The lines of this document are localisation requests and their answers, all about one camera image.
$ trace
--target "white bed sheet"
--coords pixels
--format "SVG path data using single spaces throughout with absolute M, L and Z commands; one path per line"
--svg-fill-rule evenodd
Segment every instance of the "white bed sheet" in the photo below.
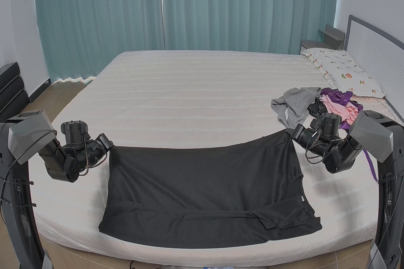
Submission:
M 84 120 L 95 138 L 116 145 L 204 148 L 238 144 L 284 129 L 270 107 L 292 87 L 328 87 L 301 55 L 231 51 L 138 51 L 116 57 L 53 122 Z M 358 98 L 390 117 L 382 100 Z M 308 126 L 311 117 L 306 120 Z M 64 144 L 64 136 L 58 133 Z M 372 239 L 378 188 L 363 153 L 349 171 L 329 174 L 310 165 L 295 145 L 306 197 L 321 217 L 314 234 L 221 249 L 144 246 L 102 234 L 108 162 L 75 183 L 52 180 L 43 161 L 29 161 L 32 200 L 41 236 L 64 246 L 163 265 L 267 266 L 308 258 Z

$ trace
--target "white pillow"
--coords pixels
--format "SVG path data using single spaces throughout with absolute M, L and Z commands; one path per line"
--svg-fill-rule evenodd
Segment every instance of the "white pillow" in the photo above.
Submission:
M 333 88 L 351 91 L 357 96 L 383 98 L 386 93 L 379 83 L 362 70 L 345 50 L 309 48 L 301 52 L 324 75 Z

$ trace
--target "pink cloth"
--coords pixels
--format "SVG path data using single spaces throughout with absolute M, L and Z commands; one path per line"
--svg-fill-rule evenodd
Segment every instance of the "pink cloth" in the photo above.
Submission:
M 324 103 L 329 113 L 340 115 L 342 121 L 346 121 L 349 125 L 352 125 L 359 113 L 357 107 L 350 102 L 346 106 L 343 106 L 332 102 L 328 95 L 321 95 L 320 101 Z

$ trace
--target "floor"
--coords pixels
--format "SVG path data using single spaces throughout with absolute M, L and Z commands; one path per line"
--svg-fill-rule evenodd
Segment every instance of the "floor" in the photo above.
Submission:
M 25 110 L 45 110 L 49 119 L 53 121 L 63 108 L 83 90 L 87 84 L 83 82 L 57 82 L 42 93 L 34 103 L 29 104 Z M 85 252 L 59 246 L 45 239 L 41 239 L 43 246 L 48 250 L 55 269 L 127 269 L 130 261 L 116 259 L 108 256 Z M 356 267 L 365 269 L 369 256 L 370 241 L 366 241 L 348 248 L 322 254 L 309 259 L 282 265 L 271 266 L 271 269 L 350 269 Z M 0 267 L 3 269 L 17 269 L 18 260 L 5 225 L 0 221 Z M 155 269 L 159 265 L 135 262 L 136 269 Z

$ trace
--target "gray nightstand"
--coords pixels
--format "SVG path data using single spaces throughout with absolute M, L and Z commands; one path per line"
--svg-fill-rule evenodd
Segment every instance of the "gray nightstand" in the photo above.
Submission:
M 324 35 L 324 41 L 314 41 L 314 40 L 302 40 L 300 43 L 300 52 L 308 48 L 329 48 L 332 50 L 342 49 L 344 45 L 345 33 L 338 30 L 329 24 L 326 24 L 325 30 L 318 30 Z

